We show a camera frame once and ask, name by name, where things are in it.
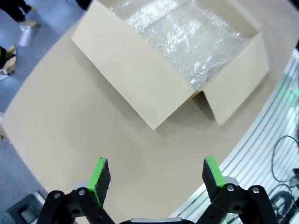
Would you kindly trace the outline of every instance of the table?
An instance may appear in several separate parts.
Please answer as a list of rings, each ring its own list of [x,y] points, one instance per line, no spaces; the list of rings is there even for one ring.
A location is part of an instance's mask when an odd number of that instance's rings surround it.
[[[71,41],[74,25],[29,75],[3,118],[16,150],[46,190],[68,193],[100,155],[112,182],[104,204],[116,222],[167,217],[201,184],[203,159],[221,163],[280,79],[299,37],[299,14],[282,0],[240,0],[263,24],[271,72],[218,127],[199,96],[155,131]]]

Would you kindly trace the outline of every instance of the black object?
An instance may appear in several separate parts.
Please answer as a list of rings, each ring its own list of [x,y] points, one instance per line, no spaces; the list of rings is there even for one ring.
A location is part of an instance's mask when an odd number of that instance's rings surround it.
[[[284,203],[282,203],[279,207],[276,205],[277,202],[283,199]],[[290,207],[292,206],[293,203],[293,197],[290,194],[290,192],[287,192],[285,190],[282,190],[278,193],[276,193],[271,199],[270,199],[271,204],[276,208],[275,210],[277,211],[277,219],[281,220],[283,219],[286,214],[289,212]]]
[[[296,201],[294,201],[294,204],[292,206],[292,208],[290,209],[290,211],[286,214],[284,221],[281,222],[281,224],[289,224],[290,220],[292,219],[292,217],[299,212],[298,211],[298,207],[299,207],[299,199],[297,199]]]
[[[210,169],[206,159],[204,159],[204,165],[203,165],[201,177],[206,185],[207,193],[212,202],[214,200],[214,198],[218,195],[218,193],[220,191],[220,187],[217,185],[216,180],[213,175],[213,172]]]
[[[82,9],[86,10],[86,9],[88,9],[88,7],[92,1],[91,0],[76,0],[76,2]]]
[[[277,224],[275,213],[265,189],[252,186],[248,190],[234,184],[226,184],[211,199],[211,205],[196,224],[220,224],[227,213],[235,213],[244,224]],[[115,224],[87,188],[79,188],[65,195],[62,191],[48,194],[37,224],[72,224],[75,218],[86,216],[91,224]],[[188,220],[138,220],[122,224],[194,224]]]
[[[111,175],[110,175],[107,159],[104,159],[104,164],[102,166],[102,170],[101,170],[100,174],[97,174],[97,178],[98,178],[98,181],[94,186],[93,194],[96,194],[94,196],[98,197],[100,205],[103,206],[105,198],[106,198],[106,194],[107,194],[107,191],[109,188],[109,183],[111,181]]]
[[[5,63],[8,61],[6,58],[6,49],[0,46],[0,69],[2,69]]]
[[[293,179],[296,179],[296,182],[297,182],[296,187],[299,189],[299,168],[294,168],[293,173],[295,174]]]
[[[28,224],[37,220],[42,204],[30,194],[8,209],[3,217],[2,224]]]
[[[299,0],[291,0],[291,2],[299,10]]]
[[[9,0],[9,1],[0,0],[0,8],[3,11],[5,11],[16,22],[23,22],[25,21],[25,15],[19,9],[19,7],[25,13],[28,13],[31,10],[31,6],[28,6],[24,0]]]
[[[297,144],[297,147],[298,147],[298,149],[299,149],[299,142],[298,142],[294,137],[292,137],[292,136],[290,136],[290,135],[284,135],[284,136],[282,136],[282,137],[279,138],[279,139],[277,140],[277,142],[275,143],[275,145],[274,145],[274,147],[273,147],[273,151],[272,151],[272,157],[271,157],[271,173],[272,173],[273,178],[274,178],[277,182],[279,182],[279,183],[290,182],[290,181],[293,179],[293,177],[292,177],[292,178],[290,178],[290,179],[288,179],[288,180],[279,180],[279,179],[275,176],[275,174],[274,174],[274,169],[273,169],[273,167],[274,167],[275,150],[276,150],[278,144],[280,143],[280,141],[283,140],[283,139],[285,139],[285,138],[290,138],[290,139],[292,139],[292,140]]]

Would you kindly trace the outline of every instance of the plastic wrap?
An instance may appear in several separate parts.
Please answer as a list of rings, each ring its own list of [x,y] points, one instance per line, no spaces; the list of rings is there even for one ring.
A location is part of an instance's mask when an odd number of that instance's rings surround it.
[[[247,44],[200,0],[127,0],[110,9],[200,90]]]

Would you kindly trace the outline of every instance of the person's foot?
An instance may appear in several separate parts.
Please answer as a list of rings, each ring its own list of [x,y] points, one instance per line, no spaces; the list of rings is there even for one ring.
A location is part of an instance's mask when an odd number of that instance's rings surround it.
[[[6,58],[10,58],[14,54],[14,51],[15,51],[15,46],[14,45],[10,46],[6,50]]]
[[[24,22],[22,22],[22,24],[26,27],[35,27],[37,25],[37,22],[31,20],[25,20]]]
[[[2,70],[6,70],[7,74],[11,74],[14,72],[14,68],[15,68],[15,63],[17,61],[17,57],[14,56],[11,59],[9,59],[5,65],[3,66]]]
[[[31,11],[36,13],[38,11],[38,8],[35,6],[31,6]]]

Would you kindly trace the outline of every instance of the open cardboard box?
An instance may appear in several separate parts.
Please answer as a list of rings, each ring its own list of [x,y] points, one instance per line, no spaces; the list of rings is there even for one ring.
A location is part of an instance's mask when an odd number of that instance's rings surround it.
[[[136,31],[95,0],[72,40],[152,128],[157,128],[196,91]],[[269,71],[260,24],[235,0],[200,0],[250,43],[204,85],[218,125],[237,110]]]

